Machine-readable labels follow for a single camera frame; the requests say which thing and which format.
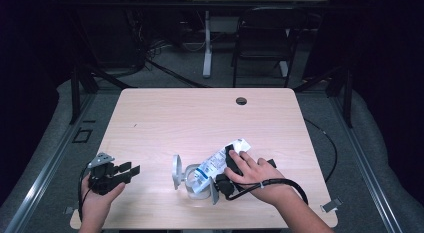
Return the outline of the black floor outlet frame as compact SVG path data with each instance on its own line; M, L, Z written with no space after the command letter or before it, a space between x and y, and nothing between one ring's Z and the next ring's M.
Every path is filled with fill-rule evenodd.
M92 135L92 129L79 128L72 140L73 143L87 143Z

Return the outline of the aluminium floor rail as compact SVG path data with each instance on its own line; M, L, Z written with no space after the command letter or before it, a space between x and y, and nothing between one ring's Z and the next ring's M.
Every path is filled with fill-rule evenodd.
M352 145L353 157L359 168L362 179L367 186L374 205L380 215L380 218L382 219L387 233L404 233L386 197L386 194L382 190L381 185L378 182L376 175L368 161L368 158L365 155L363 147L357 138L355 129L349 127L345 122L340 101L337 98L330 98L329 101L333 110L335 111L339 124L343 128L343 131L347 135L347 138Z
M40 143L5 204L0 207L0 233L20 233L37 208L51 180L53 179L71 138L78 131L81 118L90 109L95 96L83 97L80 112L75 121L71 121L71 99L61 96Z

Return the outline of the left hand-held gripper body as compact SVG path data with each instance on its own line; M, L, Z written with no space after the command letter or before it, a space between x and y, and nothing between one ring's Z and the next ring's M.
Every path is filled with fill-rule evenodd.
M89 164L90 170L89 188L97 194L105 195L114 189L118 184L126 182L126 172L119 173L118 167L115 166L113 161L114 157L106 154L99 153Z

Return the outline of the white and blue salt bag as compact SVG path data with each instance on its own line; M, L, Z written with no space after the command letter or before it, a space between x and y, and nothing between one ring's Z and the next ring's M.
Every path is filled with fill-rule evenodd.
M215 179L218 174L224 172L230 150L239 154L241 151L249 151L250 148L250 144L245 139L236 139L203 161L194 171L193 192L200 193L209 185L209 178Z

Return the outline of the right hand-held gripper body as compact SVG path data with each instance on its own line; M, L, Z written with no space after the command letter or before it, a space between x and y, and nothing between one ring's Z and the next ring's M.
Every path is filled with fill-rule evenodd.
M213 205L218 203L220 195L224 195L226 200L232 201L241 197L244 192L240 185L232 182L225 174L218 174L216 179L210 177L209 190Z

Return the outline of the clear jar with white lid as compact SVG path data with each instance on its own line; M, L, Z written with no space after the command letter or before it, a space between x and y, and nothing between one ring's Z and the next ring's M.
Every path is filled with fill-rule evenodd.
M178 189L181 184L185 185L186 192L190 199L204 200L211 196L209 187L205 187L199 193L195 193L193 190L193 186L196 183L195 171L198 167L199 164L191 164L186 168L183 168L180 156L174 155L172 163L172 179L175 189Z

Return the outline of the black metal stand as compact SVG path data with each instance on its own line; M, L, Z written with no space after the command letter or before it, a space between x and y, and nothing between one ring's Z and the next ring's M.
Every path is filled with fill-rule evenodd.
M74 124L81 114L80 87L83 87L88 94L96 94L99 90L99 86L94 80L95 76L106 80L121 90L130 88L130 85L92 65L76 65L71 74L72 118L70 124Z
M306 83L301 84L294 88L296 93L305 91L308 88L318 84L324 79L330 78L330 83L325 92L328 97L337 97L341 90L344 90L342 117L349 128L352 128L351 109L352 109L352 96L353 96L353 75L348 67L338 66L330 71L313 77Z

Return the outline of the black folding chair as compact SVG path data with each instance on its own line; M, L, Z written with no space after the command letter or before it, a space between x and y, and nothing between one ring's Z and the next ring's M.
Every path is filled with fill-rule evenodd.
M292 72L300 33L308 22L307 12L299 8L254 7L238 19L231 66L233 86L238 78L240 60L272 61L276 67L287 65L284 86Z

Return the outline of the person's right hand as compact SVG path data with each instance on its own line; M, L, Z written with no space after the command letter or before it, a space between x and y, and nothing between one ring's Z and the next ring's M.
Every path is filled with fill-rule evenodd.
M229 167L225 168L224 174L233 182L248 186L265 180L283 178L283 175L264 158L255 161L247 152L236 153L234 150L229 151L229 156L242 172L239 175ZM252 190L251 194L263 202L277 206L283 197L292 192L293 190L287 185L273 184Z

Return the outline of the person's left hand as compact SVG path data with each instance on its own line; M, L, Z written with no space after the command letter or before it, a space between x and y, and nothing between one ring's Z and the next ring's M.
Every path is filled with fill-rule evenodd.
M85 176L81 186L82 222L104 222L112 202L124 191L125 186L125 183L120 183L107 194L99 195L89 188L89 176Z

